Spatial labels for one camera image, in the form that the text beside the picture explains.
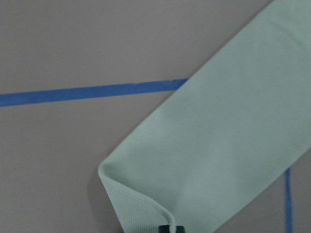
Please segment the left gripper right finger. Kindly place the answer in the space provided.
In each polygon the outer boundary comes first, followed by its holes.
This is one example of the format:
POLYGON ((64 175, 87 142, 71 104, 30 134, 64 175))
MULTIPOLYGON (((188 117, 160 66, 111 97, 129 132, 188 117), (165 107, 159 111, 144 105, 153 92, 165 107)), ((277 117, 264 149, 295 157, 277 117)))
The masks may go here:
POLYGON ((176 226, 176 233, 185 233, 185 228, 183 226, 176 226))

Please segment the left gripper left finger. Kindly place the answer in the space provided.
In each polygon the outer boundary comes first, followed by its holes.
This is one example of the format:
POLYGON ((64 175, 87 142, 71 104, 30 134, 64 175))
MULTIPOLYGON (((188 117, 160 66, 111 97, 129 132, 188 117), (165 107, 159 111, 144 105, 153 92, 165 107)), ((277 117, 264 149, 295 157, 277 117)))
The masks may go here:
POLYGON ((170 233, 169 225, 161 225, 158 227, 158 233, 170 233))

